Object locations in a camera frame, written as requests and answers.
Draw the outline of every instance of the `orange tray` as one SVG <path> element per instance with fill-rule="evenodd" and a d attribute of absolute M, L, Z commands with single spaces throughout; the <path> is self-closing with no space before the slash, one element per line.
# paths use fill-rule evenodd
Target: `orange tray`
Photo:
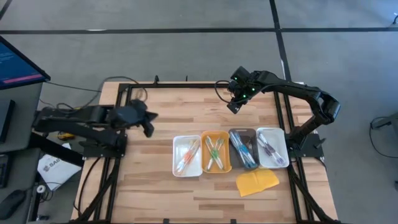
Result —
<path fill-rule="evenodd" d="M 224 144 L 220 147 L 219 155 L 221 162 L 223 163 L 223 169 L 221 170 L 217 163 L 213 161 L 213 165 L 210 170 L 207 169 L 209 161 L 211 159 L 210 151 L 207 148 L 205 139 L 209 136 L 215 146 L 218 138 L 224 139 Z M 231 171 L 232 166 L 229 161 L 229 134 L 226 131 L 205 131 L 201 134 L 201 168 L 204 172 L 210 174 L 222 174 Z"/>

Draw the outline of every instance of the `wooden tabletop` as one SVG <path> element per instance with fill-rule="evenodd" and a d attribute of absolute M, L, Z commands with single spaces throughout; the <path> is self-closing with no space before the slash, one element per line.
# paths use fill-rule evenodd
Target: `wooden tabletop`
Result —
<path fill-rule="evenodd" d="M 118 85 L 118 82 L 105 83 L 99 102 L 114 104 Z M 229 223 L 231 219 L 237 219 L 238 223 L 295 223 L 286 169 L 274 170 L 279 185 L 247 197 L 240 197 L 236 188 L 236 177 L 244 172 L 241 169 L 227 174 L 203 173 L 193 178 L 172 174 L 175 136 L 200 135 L 207 130 L 279 127 L 273 93 L 258 94 L 238 114 L 232 114 L 212 88 L 149 88 L 147 92 L 148 110 L 159 117 L 153 122 L 155 132 L 151 138 L 144 136 L 141 127 L 127 130 L 129 140 L 126 156 L 121 160 L 113 223 L 161 223 L 164 218 L 171 223 Z M 220 89 L 220 94 L 229 98 L 225 89 Z M 296 125 L 311 117 L 305 101 L 290 98 L 290 104 Z M 94 160 L 85 162 L 80 186 Z M 310 193 L 326 214 L 337 218 L 325 168 L 315 159 L 306 158 L 303 163 Z M 102 169 L 103 159 L 88 178 L 83 208 L 98 192 Z M 306 218 L 301 194 L 299 199 L 302 216 Z M 107 201 L 105 195 L 102 218 Z"/>

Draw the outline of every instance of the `white paper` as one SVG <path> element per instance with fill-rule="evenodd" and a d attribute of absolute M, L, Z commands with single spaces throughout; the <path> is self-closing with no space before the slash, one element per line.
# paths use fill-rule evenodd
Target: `white paper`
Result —
<path fill-rule="evenodd" d="M 62 144 L 63 147 L 71 149 L 69 143 Z M 50 190 L 57 190 L 71 176 L 81 170 L 81 167 L 67 163 L 59 158 L 44 155 L 39 160 L 37 172 L 42 176 Z"/>

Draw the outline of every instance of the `monitor screen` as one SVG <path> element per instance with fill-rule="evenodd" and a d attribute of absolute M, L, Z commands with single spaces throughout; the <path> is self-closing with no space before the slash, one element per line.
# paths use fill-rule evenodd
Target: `monitor screen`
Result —
<path fill-rule="evenodd" d="M 50 77 L 10 43 L 0 39 L 0 90 L 38 82 Z"/>

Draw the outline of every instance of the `black cable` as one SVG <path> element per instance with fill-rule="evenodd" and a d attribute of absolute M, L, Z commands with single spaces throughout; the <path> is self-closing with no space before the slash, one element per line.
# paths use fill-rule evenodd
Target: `black cable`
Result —
<path fill-rule="evenodd" d="M 51 85 L 62 86 L 62 87 L 66 87 L 66 88 L 76 89 L 76 90 L 85 90 L 85 91 L 98 92 L 98 90 L 91 90 L 91 89 L 87 89 L 87 88 L 80 88 L 80 87 L 75 87 L 75 86 L 62 85 L 62 84 L 53 83 L 53 82 L 47 82 L 47 83 L 51 84 Z"/>
<path fill-rule="evenodd" d="M 326 168 L 326 164 L 322 161 L 322 159 L 320 157 L 314 157 L 316 160 L 318 160 L 325 168 L 325 170 L 328 170 L 328 168 Z"/>
<path fill-rule="evenodd" d="M 397 18 L 398 18 L 398 15 L 397 15 L 396 18 L 394 19 L 394 22 L 392 22 L 393 24 L 397 24 Z"/>
<path fill-rule="evenodd" d="M 58 109 L 58 111 L 59 111 L 60 113 L 63 113 L 63 114 L 74 114 L 74 113 L 76 113 L 77 111 L 80 111 L 80 110 L 86 108 L 88 105 L 90 105 L 90 104 L 95 100 L 95 98 L 97 98 L 97 96 L 101 93 L 102 86 L 104 85 L 104 83 L 105 83 L 106 81 L 112 80 L 112 79 L 116 79 L 116 78 L 125 78 L 125 79 L 128 79 L 128 80 L 130 80 L 130 81 L 133 81 L 133 82 L 136 83 L 136 84 L 139 84 L 139 83 L 138 83 L 137 81 L 135 81 L 134 79 L 129 78 L 129 77 L 125 77 L 125 76 L 108 77 L 108 78 L 105 78 L 105 79 L 101 82 L 101 84 L 100 84 L 99 87 L 98 87 L 98 91 L 95 93 L 94 97 L 92 97 L 91 100 L 89 100 L 86 104 L 84 104 L 83 106 L 79 107 L 78 109 L 74 109 L 72 106 L 70 106 L 70 105 L 68 105 L 68 104 L 66 104 L 66 103 L 57 103 L 56 108 Z M 147 90 L 146 90 L 145 88 L 142 88 L 142 90 L 143 90 L 144 93 L 145 93 L 145 98 L 144 98 L 142 101 L 146 101 L 146 100 L 148 99 L 148 92 L 147 92 Z M 61 108 L 60 106 L 66 106 L 68 109 L 70 109 L 70 111 L 64 111 L 64 110 L 62 110 L 62 108 Z"/>
<path fill-rule="evenodd" d="M 79 195 L 79 201 L 77 202 L 77 210 L 78 210 L 78 212 L 81 211 L 81 198 L 83 197 L 83 191 L 84 191 L 84 189 L 85 189 L 85 185 L 86 185 L 86 182 L 87 182 L 87 180 L 88 180 L 88 176 L 90 175 L 90 173 L 91 173 L 91 171 L 93 170 L 95 164 L 96 164 L 99 160 L 100 160 L 100 157 L 97 158 L 97 159 L 94 161 L 94 163 L 91 165 L 91 167 L 88 169 L 87 175 L 86 175 L 86 177 L 85 177 L 85 179 L 84 179 L 84 181 L 83 181 L 83 184 L 81 185 L 80 195 Z"/>
<path fill-rule="evenodd" d="M 219 84 L 220 82 L 227 82 L 227 83 L 229 83 L 229 81 L 227 81 L 227 80 L 218 80 L 217 82 L 214 83 L 214 89 L 216 90 L 216 94 L 217 94 L 218 98 L 219 98 L 221 101 L 224 101 L 225 103 L 229 103 L 228 101 L 224 100 L 224 99 L 220 96 L 220 94 L 218 93 L 217 84 Z"/>
<path fill-rule="evenodd" d="M 26 190 L 30 190 L 30 189 L 32 189 L 32 188 L 34 188 L 34 187 L 37 187 L 37 186 L 39 186 L 39 185 L 43 185 L 43 184 L 58 184 L 58 185 L 63 185 L 63 184 L 65 184 L 65 183 L 63 183 L 63 184 L 61 184 L 61 183 L 58 183 L 58 182 L 39 182 L 39 183 L 34 183 L 33 184 L 33 186 L 31 186 L 31 187 L 28 187 L 27 189 L 25 189 L 24 191 L 26 191 Z"/>
<path fill-rule="evenodd" d="M 76 207 L 75 201 L 73 201 L 73 208 L 76 209 L 78 216 L 80 216 L 81 215 L 81 211 L 79 210 L 79 208 Z"/>
<path fill-rule="evenodd" d="M 215 91 L 216 91 L 216 94 L 217 94 L 218 98 L 219 98 L 221 101 L 223 101 L 223 102 L 225 102 L 225 103 L 230 103 L 230 101 L 224 100 L 224 99 L 220 96 L 220 94 L 218 93 L 217 84 L 219 84 L 220 82 L 227 82 L 227 83 L 229 83 L 229 81 L 227 81 L 227 80 L 218 80 L 217 82 L 215 82 L 215 83 L 214 83 L 214 89 L 215 89 Z M 250 85 L 258 85 L 257 83 L 248 83 L 248 84 L 250 84 Z M 276 83 L 276 84 L 270 84 L 270 85 L 267 85 L 267 86 L 262 87 L 262 88 L 260 89 L 260 91 L 263 91 L 263 90 L 265 90 L 265 89 L 267 89 L 267 88 L 269 88 L 269 87 L 272 87 L 272 86 L 289 86 L 289 85 L 288 85 L 288 84 L 278 84 L 278 83 Z M 233 103 L 243 103 L 243 102 L 245 102 L 245 101 L 247 101 L 247 100 L 250 100 L 250 98 L 247 98 L 247 99 L 244 99 L 244 100 L 235 101 L 235 102 L 233 102 Z"/>
<path fill-rule="evenodd" d="M 382 155 L 382 156 L 385 156 L 385 157 L 388 157 L 388 158 L 392 158 L 392 159 L 398 159 L 398 156 L 387 156 L 387 155 L 385 155 L 385 154 L 379 152 L 379 151 L 376 149 L 376 147 L 374 146 L 373 139 L 372 139 L 372 134 L 371 134 L 371 133 L 372 133 L 372 124 L 373 124 L 373 122 L 374 122 L 375 120 L 381 119 L 381 118 L 385 118 L 385 116 L 381 116 L 381 117 L 374 118 L 374 119 L 371 121 L 371 124 L 369 125 L 369 139 L 371 140 L 373 149 L 374 149 L 378 154 L 380 154 L 380 155 Z"/>
<path fill-rule="evenodd" d="M 40 194 L 40 202 L 39 203 L 49 202 L 49 201 L 51 201 L 53 196 L 54 196 L 54 191 L 52 191 L 52 190 L 47 191 L 47 189 L 46 189 L 46 191 L 44 193 Z"/>
<path fill-rule="evenodd" d="M 39 98 L 39 101 L 42 102 L 42 103 L 45 104 L 45 105 L 49 105 L 49 106 L 51 106 L 52 108 L 55 108 L 54 105 L 52 105 L 51 103 L 44 102 L 44 101 L 42 101 L 42 99 L 40 99 L 40 98 Z"/>

